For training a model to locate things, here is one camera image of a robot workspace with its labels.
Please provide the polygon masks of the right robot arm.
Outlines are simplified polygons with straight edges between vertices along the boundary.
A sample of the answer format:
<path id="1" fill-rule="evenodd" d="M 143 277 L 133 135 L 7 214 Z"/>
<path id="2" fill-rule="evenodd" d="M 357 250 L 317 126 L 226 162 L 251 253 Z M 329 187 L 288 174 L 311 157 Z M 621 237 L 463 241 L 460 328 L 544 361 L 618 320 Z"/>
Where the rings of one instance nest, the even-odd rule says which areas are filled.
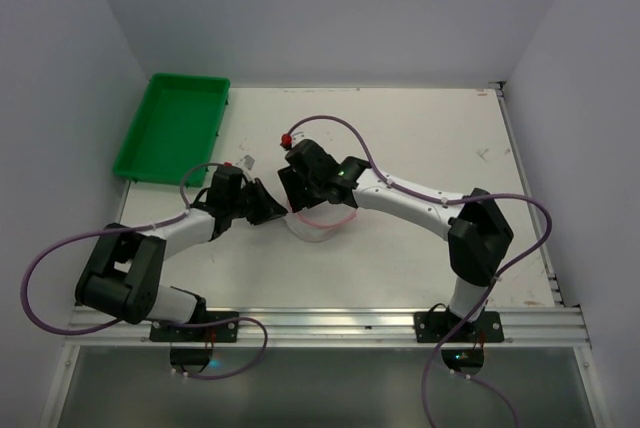
<path id="1" fill-rule="evenodd" d="M 349 156 L 337 162 L 311 139 L 283 135 L 288 165 L 278 171 L 289 206 L 295 213 L 323 203 L 372 210 L 425 228 L 448 246 L 456 275 L 446 308 L 450 325 L 460 320 L 470 329 L 483 313 L 481 299 L 494 280 L 513 240 L 513 231 L 488 193 L 476 189 L 479 200 L 457 205 L 445 193 L 435 197 L 424 187 L 400 188 L 375 173 L 373 164 Z"/>

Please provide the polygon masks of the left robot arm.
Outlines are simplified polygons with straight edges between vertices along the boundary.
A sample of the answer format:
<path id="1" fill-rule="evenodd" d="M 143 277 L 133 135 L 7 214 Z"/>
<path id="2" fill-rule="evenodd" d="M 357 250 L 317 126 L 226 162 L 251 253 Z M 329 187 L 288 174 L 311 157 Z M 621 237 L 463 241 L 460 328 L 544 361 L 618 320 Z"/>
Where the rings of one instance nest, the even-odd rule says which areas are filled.
<path id="1" fill-rule="evenodd" d="M 258 226 L 286 214 L 260 179 L 248 178 L 239 167 L 219 165 L 210 185 L 187 202 L 175 222 L 140 229 L 107 226 L 76 284 L 76 302 L 129 324 L 203 324 L 203 297 L 161 284 L 165 261 L 218 239 L 237 219 Z"/>

